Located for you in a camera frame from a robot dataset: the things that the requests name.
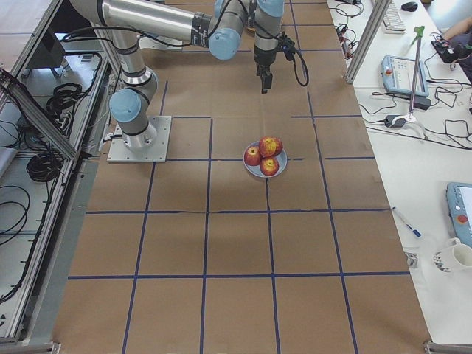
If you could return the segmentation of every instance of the mug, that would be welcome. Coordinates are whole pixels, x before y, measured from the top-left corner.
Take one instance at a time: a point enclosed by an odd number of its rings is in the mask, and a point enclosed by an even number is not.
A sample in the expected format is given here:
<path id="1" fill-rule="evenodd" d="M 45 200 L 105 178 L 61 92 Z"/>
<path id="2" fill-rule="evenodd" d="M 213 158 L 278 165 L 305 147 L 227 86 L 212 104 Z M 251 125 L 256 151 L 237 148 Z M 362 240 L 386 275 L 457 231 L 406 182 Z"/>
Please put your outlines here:
<path id="1" fill-rule="evenodd" d="M 450 273 L 472 268 L 472 248 L 460 242 L 460 239 L 451 238 L 448 247 L 436 252 L 433 261 L 439 270 Z"/>

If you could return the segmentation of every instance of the apple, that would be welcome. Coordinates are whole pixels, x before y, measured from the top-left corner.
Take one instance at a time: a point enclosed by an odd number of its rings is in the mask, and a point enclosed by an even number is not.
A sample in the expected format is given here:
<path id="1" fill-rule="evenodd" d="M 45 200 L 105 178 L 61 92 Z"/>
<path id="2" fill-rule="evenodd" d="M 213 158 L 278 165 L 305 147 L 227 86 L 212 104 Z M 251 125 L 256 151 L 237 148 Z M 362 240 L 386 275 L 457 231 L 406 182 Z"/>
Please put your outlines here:
<path id="1" fill-rule="evenodd" d="M 249 166 L 258 166 L 261 158 L 258 146 L 250 146 L 244 151 L 244 162 Z"/>
<path id="2" fill-rule="evenodd" d="M 273 156 L 264 157 L 259 164 L 260 172 L 264 174 L 264 176 L 273 176 L 279 170 L 279 162 Z"/>
<path id="3" fill-rule="evenodd" d="M 282 140 L 274 136 L 264 136 L 259 140 L 259 152 L 264 157 L 277 156 L 282 149 Z"/>

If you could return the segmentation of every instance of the light blue plate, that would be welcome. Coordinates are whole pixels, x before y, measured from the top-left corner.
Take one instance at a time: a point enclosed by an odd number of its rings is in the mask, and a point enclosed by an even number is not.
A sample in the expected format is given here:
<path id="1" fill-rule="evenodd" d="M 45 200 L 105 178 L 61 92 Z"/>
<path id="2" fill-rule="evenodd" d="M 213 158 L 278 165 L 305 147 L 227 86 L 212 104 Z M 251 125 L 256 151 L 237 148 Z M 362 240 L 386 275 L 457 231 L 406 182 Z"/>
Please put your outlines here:
<path id="1" fill-rule="evenodd" d="M 252 146 L 258 146 L 259 145 L 259 142 L 253 142 L 252 144 L 250 144 L 244 151 L 246 151 L 247 149 L 249 149 L 250 147 Z M 262 178 L 271 178 L 271 177 L 275 177 L 275 176 L 278 176 L 280 173 L 283 172 L 283 170 L 287 167 L 287 153 L 285 152 L 285 149 L 282 150 L 282 152 L 275 156 L 275 158 L 277 159 L 277 161 L 279 162 L 279 170 L 277 171 L 277 173 L 273 176 L 266 176 L 264 175 L 259 166 L 249 166 L 248 164 L 246 164 L 244 162 L 244 154 L 243 154 L 243 163 L 244 163 L 244 166 L 246 166 L 246 169 L 252 173 L 254 176 L 257 176 L 257 177 L 262 177 Z"/>

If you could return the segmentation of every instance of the computer mouse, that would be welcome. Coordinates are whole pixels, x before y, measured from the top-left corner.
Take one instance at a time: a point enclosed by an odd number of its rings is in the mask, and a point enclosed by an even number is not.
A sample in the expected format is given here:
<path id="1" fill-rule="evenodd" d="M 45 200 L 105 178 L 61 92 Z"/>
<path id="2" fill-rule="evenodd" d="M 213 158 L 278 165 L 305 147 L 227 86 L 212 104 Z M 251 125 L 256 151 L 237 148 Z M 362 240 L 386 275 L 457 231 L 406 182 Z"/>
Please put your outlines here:
<path id="1" fill-rule="evenodd" d="M 401 5 L 401 9 L 405 11 L 409 11 L 412 13 L 413 11 L 416 11 L 418 8 L 418 3 L 414 1 L 406 2 L 405 4 Z"/>

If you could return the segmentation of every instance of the bowl of apples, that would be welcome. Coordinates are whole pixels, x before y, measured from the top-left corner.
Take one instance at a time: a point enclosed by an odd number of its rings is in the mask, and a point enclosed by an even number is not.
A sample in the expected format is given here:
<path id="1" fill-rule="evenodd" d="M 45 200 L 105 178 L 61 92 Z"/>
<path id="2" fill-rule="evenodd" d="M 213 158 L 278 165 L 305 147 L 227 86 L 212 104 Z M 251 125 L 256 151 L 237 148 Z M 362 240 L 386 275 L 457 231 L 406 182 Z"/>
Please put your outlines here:
<path id="1" fill-rule="evenodd" d="M 243 161 L 254 176 L 270 178 L 278 176 L 287 167 L 287 153 L 281 139 L 264 136 L 244 150 Z"/>

